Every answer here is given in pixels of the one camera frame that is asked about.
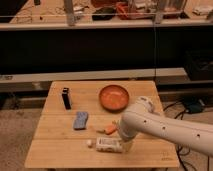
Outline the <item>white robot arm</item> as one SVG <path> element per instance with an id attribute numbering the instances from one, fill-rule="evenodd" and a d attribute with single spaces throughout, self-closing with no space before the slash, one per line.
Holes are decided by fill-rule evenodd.
<path id="1" fill-rule="evenodd" d="M 213 125 L 163 117 L 154 109 L 145 96 L 129 105 L 118 122 L 121 139 L 128 142 L 146 133 L 213 157 Z"/>

